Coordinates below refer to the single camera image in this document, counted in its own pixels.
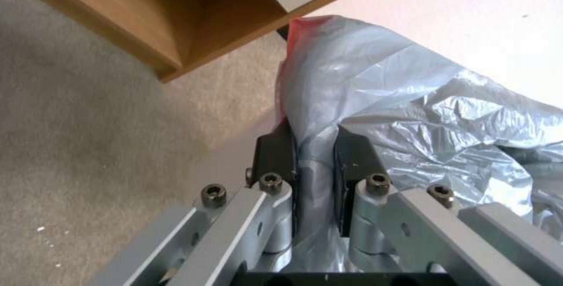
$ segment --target crumpled plastic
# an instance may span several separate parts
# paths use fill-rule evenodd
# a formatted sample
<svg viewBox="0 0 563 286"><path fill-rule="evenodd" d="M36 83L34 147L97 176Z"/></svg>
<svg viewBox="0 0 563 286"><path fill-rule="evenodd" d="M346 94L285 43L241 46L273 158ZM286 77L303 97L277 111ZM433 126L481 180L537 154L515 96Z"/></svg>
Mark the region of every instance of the crumpled plastic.
<svg viewBox="0 0 563 286"><path fill-rule="evenodd" d="M463 207L501 202L563 243L561 109L336 16L291 23L278 96L301 172L288 270L348 270L333 216L338 124L370 139L398 189L447 184Z"/></svg>

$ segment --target hole in metal bar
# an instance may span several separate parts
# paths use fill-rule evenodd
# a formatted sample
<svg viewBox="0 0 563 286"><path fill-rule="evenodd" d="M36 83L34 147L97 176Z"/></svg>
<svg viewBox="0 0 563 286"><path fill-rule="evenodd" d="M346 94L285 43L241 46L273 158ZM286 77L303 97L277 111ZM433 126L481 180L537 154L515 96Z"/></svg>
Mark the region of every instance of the hole in metal bar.
<svg viewBox="0 0 563 286"><path fill-rule="evenodd" d="M401 224L401 231L407 238L410 237L410 228L406 223Z"/></svg>

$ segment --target hex socket bolt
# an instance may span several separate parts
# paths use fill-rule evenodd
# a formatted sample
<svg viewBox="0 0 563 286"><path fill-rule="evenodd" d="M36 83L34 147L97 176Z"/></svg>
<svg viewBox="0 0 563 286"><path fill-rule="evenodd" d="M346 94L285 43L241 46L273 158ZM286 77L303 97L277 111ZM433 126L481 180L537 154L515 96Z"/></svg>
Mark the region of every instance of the hex socket bolt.
<svg viewBox="0 0 563 286"><path fill-rule="evenodd" d="M201 202L207 208L219 208L227 202L227 190L220 184L209 184L201 190Z"/></svg>
<svg viewBox="0 0 563 286"><path fill-rule="evenodd" d="M282 190L282 176L275 172L267 172L262 175L259 180L259 188L268 194L279 194Z"/></svg>
<svg viewBox="0 0 563 286"><path fill-rule="evenodd" d="M370 194L383 196L389 193L391 188L391 180L386 174L370 174L366 177L366 190Z"/></svg>
<svg viewBox="0 0 563 286"><path fill-rule="evenodd" d="M454 191L442 184L433 184L426 190L430 196L446 208L451 208L454 202Z"/></svg>

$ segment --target plastic bag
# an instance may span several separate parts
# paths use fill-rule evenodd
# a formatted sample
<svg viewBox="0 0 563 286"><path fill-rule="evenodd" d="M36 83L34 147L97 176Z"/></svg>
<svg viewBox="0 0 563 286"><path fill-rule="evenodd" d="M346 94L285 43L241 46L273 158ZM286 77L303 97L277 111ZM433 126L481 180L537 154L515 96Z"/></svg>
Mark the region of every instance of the plastic bag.
<svg viewBox="0 0 563 286"><path fill-rule="evenodd" d="M563 161L560 109L388 29L342 17L291 23L278 96L301 169L289 270L347 269L333 218L338 124L370 139L400 190L447 184L464 207L501 202L563 242L563 188L553 176Z"/></svg>

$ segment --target silver metal bar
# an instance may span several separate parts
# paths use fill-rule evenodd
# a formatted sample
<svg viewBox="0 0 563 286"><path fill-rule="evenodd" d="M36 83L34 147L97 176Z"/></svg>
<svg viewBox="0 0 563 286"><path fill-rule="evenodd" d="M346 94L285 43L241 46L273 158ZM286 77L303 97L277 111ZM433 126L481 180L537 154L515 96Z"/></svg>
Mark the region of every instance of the silver metal bar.
<svg viewBox="0 0 563 286"><path fill-rule="evenodd" d="M211 224L196 208L173 207L147 225L87 283L89 286L155 286L186 258Z"/></svg>
<svg viewBox="0 0 563 286"><path fill-rule="evenodd" d="M278 224L288 214L291 214L289 184L284 182L278 194L242 188L168 286L229 285L241 264L246 264L248 269L254 268L266 244L275 244L269 243L270 237L275 228L279 230Z"/></svg>
<svg viewBox="0 0 563 286"><path fill-rule="evenodd" d="M383 210L370 220L408 271L440 264L461 285L537 285L420 188L389 195Z"/></svg>
<svg viewBox="0 0 563 286"><path fill-rule="evenodd" d="M542 285L563 283L563 248L499 203L468 208L459 219Z"/></svg>

